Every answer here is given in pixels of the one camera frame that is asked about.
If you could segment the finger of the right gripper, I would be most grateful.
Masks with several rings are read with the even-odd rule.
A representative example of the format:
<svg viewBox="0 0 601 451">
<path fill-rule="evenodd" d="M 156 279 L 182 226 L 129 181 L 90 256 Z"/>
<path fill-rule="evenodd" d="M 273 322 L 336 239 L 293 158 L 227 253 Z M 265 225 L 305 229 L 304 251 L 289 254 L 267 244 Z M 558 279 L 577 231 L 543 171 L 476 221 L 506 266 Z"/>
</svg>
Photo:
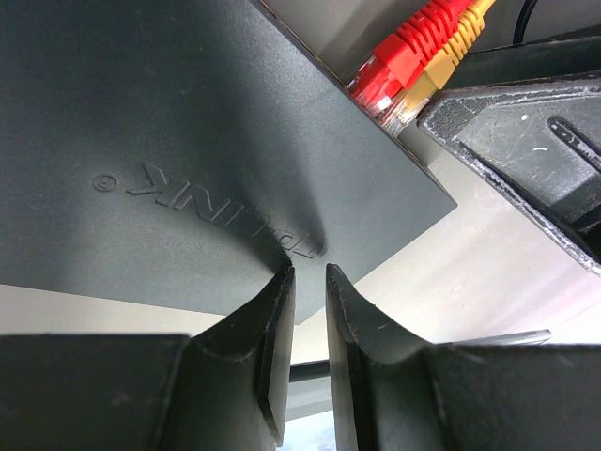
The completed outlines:
<svg viewBox="0 0 601 451">
<path fill-rule="evenodd" d="M 599 72 L 447 90 L 417 126 L 600 272 Z"/>
<path fill-rule="evenodd" d="M 447 89 L 488 86 L 600 70 L 600 27 L 465 56 Z"/>
</svg>

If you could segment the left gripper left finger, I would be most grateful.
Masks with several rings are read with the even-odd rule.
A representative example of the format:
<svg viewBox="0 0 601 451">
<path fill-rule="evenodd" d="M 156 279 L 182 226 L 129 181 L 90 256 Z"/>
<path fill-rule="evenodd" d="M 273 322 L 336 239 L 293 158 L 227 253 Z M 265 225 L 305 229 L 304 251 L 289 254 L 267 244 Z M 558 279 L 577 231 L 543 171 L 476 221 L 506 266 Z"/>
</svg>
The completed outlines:
<svg viewBox="0 0 601 451">
<path fill-rule="evenodd" d="M 285 434 L 295 271 L 196 336 L 1 339 L 5 450 L 273 450 Z"/>
</svg>

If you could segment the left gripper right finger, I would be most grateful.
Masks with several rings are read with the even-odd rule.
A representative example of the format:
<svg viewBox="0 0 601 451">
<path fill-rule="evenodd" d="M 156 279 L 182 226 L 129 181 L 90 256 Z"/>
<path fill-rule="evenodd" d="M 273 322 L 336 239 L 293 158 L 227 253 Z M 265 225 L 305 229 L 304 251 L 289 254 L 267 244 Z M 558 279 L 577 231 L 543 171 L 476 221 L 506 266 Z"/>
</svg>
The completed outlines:
<svg viewBox="0 0 601 451">
<path fill-rule="evenodd" d="M 341 450 L 596 450 L 600 349 L 432 344 L 326 270 Z"/>
</svg>

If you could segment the black network switch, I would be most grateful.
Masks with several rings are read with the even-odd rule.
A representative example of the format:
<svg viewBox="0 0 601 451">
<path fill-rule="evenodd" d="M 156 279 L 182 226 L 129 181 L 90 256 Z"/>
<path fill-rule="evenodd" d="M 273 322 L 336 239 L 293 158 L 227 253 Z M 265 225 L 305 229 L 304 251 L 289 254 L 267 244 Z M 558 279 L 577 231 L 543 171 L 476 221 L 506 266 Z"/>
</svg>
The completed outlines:
<svg viewBox="0 0 601 451">
<path fill-rule="evenodd" d="M 455 202 L 255 1 L 1 5 L 1 281 L 296 322 Z"/>
</svg>

